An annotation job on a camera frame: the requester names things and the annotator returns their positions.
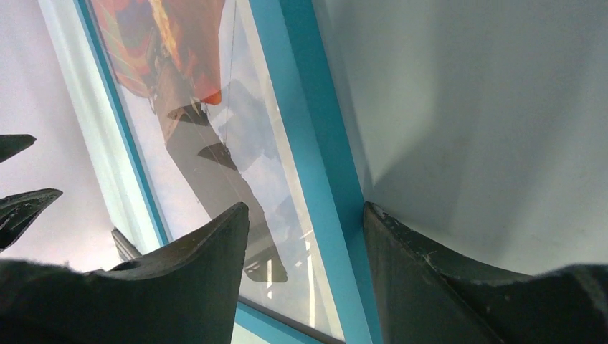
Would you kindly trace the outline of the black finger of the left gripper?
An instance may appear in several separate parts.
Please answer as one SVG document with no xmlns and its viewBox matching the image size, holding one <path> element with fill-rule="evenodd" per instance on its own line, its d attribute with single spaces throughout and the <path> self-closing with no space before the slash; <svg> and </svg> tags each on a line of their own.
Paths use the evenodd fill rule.
<svg viewBox="0 0 608 344">
<path fill-rule="evenodd" d="M 1 252 L 13 245 L 36 218 L 62 194 L 60 190 L 44 188 L 2 198 Z"/>
<path fill-rule="evenodd" d="M 16 154 L 21 153 L 25 149 L 32 146 L 36 140 L 37 139 L 30 134 L 1 135 L 0 162 L 3 163 Z"/>
</svg>

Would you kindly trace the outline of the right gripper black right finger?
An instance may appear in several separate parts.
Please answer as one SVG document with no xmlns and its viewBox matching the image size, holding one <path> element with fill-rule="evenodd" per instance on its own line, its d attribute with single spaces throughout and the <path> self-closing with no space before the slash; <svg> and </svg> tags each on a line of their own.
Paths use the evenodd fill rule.
<svg viewBox="0 0 608 344">
<path fill-rule="evenodd" d="M 371 202 L 364 240 L 386 343 L 605 343 L 607 266 L 526 275 L 460 254 Z"/>
</svg>

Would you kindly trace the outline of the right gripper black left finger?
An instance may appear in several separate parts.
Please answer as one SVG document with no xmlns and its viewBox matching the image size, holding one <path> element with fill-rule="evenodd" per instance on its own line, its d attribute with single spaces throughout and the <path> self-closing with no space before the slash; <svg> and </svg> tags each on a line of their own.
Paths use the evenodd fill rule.
<svg viewBox="0 0 608 344">
<path fill-rule="evenodd" d="M 3 343 L 229 343 L 249 232 L 237 203 L 105 271 L 1 262 Z"/>
</svg>

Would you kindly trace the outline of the wooden picture frame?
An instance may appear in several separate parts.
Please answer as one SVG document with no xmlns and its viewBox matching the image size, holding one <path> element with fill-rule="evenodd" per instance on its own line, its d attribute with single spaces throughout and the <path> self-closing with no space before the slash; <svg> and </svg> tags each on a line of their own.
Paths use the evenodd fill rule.
<svg viewBox="0 0 608 344">
<path fill-rule="evenodd" d="M 146 167 L 87 10 L 88 2 L 76 1 L 75 9 L 98 65 L 140 195 L 136 217 L 123 225 L 123 231 L 136 248 L 146 253 L 177 239 L 169 239 L 164 231 Z M 380 343 L 379 322 L 371 311 L 374 300 L 361 235 L 363 197 L 312 4 L 248 2 L 343 329 L 343 343 Z M 237 315 L 269 318 L 273 342 L 297 335 L 305 342 L 319 341 L 267 311 L 250 307 L 240 296 Z"/>
</svg>

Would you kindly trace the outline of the colourful printed photo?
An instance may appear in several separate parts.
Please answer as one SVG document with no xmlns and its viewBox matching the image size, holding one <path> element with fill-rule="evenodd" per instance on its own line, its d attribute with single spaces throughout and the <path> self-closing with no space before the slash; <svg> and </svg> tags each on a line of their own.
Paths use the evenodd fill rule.
<svg viewBox="0 0 608 344">
<path fill-rule="evenodd" d="M 169 239 L 246 204 L 239 296 L 343 343 L 248 1 L 89 1 Z"/>
</svg>

